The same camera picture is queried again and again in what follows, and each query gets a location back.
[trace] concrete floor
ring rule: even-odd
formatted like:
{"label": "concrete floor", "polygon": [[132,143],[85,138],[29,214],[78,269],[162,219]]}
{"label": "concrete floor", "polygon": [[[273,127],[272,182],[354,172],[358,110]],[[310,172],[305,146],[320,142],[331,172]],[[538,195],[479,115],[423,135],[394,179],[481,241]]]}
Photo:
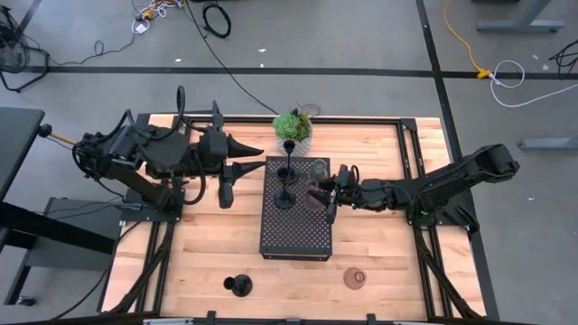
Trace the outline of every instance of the concrete floor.
{"label": "concrete floor", "polygon": [[[4,0],[20,22],[32,0]],[[478,63],[493,69],[501,60],[519,61],[527,71],[555,72],[547,57],[575,41],[578,6],[572,0],[551,3],[544,18],[565,19],[557,34],[479,33],[481,19],[515,17],[528,1],[484,4],[453,1],[450,20],[474,49]],[[233,21],[226,40],[209,37],[230,67],[375,68],[430,70],[419,17],[413,1],[399,0],[238,0],[221,3]],[[426,0],[442,69],[471,71],[467,51],[445,29],[443,1]],[[194,10],[200,18],[200,5]],[[25,33],[58,61],[92,54],[95,40],[117,49],[130,40],[132,6],[128,1],[42,1]],[[121,53],[88,61],[89,67],[217,67],[184,13],[169,10]],[[17,84],[32,75],[8,76]],[[285,111],[315,103],[326,115],[442,116],[431,78],[362,76],[241,75],[239,82],[271,107]],[[572,85],[571,81],[529,80],[523,88],[500,91],[507,102],[520,102]],[[111,129],[122,112],[174,111],[178,85],[187,90],[189,109],[209,107],[216,99],[225,113],[264,114],[226,75],[52,73],[22,94],[0,89],[0,107],[46,111],[45,122],[58,132],[80,138],[84,132]],[[571,91],[528,107],[498,105],[489,82],[446,79],[456,128],[464,153],[484,144],[508,146],[522,169],[500,185],[481,184],[473,191],[489,271],[502,320],[540,324],[573,323],[578,289],[578,192],[575,152],[525,153],[525,137],[575,135],[578,110]],[[122,190],[114,182],[110,186]],[[81,177],[70,153],[37,140],[7,201],[43,209],[49,197],[108,200],[110,195]],[[6,248],[0,255],[0,294],[14,276],[23,252]],[[44,320],[70,307],[99,278],[99,273],[38,269],[23,293],[39,299],[32,308],[0,306],[1,322]],[[99,292],[75,310],[94,314]]]}

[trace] pegboard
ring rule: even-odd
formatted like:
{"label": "pegboard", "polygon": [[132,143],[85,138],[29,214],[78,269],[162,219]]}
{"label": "pegboard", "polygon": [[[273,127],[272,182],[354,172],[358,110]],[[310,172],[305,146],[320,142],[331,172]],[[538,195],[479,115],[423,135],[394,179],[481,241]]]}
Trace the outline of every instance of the pegboard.
{"label": "pegboard", "polygon": [[283,189],[277,170],[287,166],[285,157],[266,157],[259,252],[267,259],[296,259],[326,261],[332,253],[331,225],[325,221],[325,210],[309,210],[305,206],[308,173],[313,162],[328,158],[292,157],[291,166],[299,172],[299,180],[287,185],[296,202],[289,209],[279,209],[274,195]]}

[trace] wooden table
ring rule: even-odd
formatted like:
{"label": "wooden table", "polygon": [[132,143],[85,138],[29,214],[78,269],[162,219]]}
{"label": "wooden table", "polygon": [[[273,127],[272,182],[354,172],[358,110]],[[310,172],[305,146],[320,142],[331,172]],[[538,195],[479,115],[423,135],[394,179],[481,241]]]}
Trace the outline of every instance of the wooden table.
{"label": "wooden table", "polygon": [[[172,120],[173,115],[151,115],[149,123],[170,126]],[[440,120],[415,121],[425,170],[443,167],[449,157]],[[225,124],[224,130],[242,144],[265,150],[261,156],[238,159],[240,162],[279,155],[269,124]],[[325,124],[314,125],[313,130],[307,156],[330,157],[332,173],[341,164],[354,163],[361,179],[404,178],[394,127]],[[415,177],[409,137],[406,143]],[[218,180],[208,179],[204,199],[185,206],[172,242],[162,316],[205,317],[207,311],[216,311],[219,318],[365,320],[366,314],[375,313],[378,320],[426,319],[413,230],[404,212],[342,207],[333,225],[333,256],[328,262],[265,260],[258,253],[263,179],[261,168],[239,180],[231,209],[219,208]],[[187,199],[195,197],[198,188],[198,181],[187,185]],[[118,245],[103,311],[115,306],[141,273],[150,228],[150,223],[139,225]],[[438,227],[438,233],[448,277],[470,306],[483,314],[467,234],[452,226]],[[368,277],[357,291],[343,283],[344,270],[352,266]],[[253,279],[253,291],[246,298],[237,298],[223,287],[226,277],[237,274]],[[442,315],[438,285],[431,272],[430,279],[436,313]],[[153,278],[149,288],[155,283]],[[146,310],[152,305],[153,291],[149,290]]]}

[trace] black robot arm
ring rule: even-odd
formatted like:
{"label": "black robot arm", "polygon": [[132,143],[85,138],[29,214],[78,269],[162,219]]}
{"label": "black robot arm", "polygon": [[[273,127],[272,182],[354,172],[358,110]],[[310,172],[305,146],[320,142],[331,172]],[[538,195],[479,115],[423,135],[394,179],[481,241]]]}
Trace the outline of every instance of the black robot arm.
{"label": "black robot arm", "polygon": [[[171,128],[149,125],[139,127],[127,110],[117,127],[108,135],[84,134],[74,144],[72,156],[85,177],[117,180],[142,195],[143,201],[160,211],[170,211],[182,204],[198,203],[204,194],[207,176],[219,176],[219,205],[230,208],[233,204],[232,186],[248,172],[263,166],[264,162],[234,162],[227,165],[227,158],[248,157],[263,151],[238,143],[222,131],[223,115],[213,101],[212,124],[207,127],[191,125],[184,118],[185,95],[180,86],[177,91],[179,110],[176,123]],[[128,119],[129,125],[123,125]],[[189,137],[180,133],[181,126],[200,132],[198,143],[190,144]],[[149,182],[137,171],[146,163],[147,175],[159,180],[170,180],[172,187]],[[196,199],[185,200],[183,178],[200,178],[200,192]]]}
{"label": "black robot arm", "polygon": [[342,165],[337,175],[320,181],[322,190],[310,190],[309,193],[328,208],[329,223],[334,222],[339,205],[376,212],[410,209],[417,213],[431,213],[480,182],[511,179],[518,169],[519,164],[512,159],[508,149],[503,144],[494,144],[413,180],[370,179],[359,184],[357,166],[348,170]]}

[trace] yellow extension cord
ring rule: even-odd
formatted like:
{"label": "yellow extension cord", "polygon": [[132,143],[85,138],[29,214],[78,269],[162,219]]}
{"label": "yellow extension cord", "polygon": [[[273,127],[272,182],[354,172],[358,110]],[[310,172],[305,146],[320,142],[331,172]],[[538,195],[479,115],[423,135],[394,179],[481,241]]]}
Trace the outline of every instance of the yellow extension cord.
{"label": "yellow extension cord", "polygon": [[470,45],[462,37],[460,37],[460,35],[458,35],[458,33],[456,31],[454,31],[454,29],[450,25],[450,22],[448,22],[448,6],[450,4],[450,1],[451,0],[445,0],[445,5],[443,6],[443,19],[445,21],[445,25],[448,27],[450,32],[452,32],[453,36],[455,36],[455,38],[460,40],[460,42],[462,42],[468,48],[468,53],[470,54],[471,64],[473,64],[473,66],[478,71],[478,79],[488,78],[489,75],[491,74],[491,70],[480,68],[480,66],[478,66],[476,64],[476,61],[473,59],[473,54],[471,54]]}

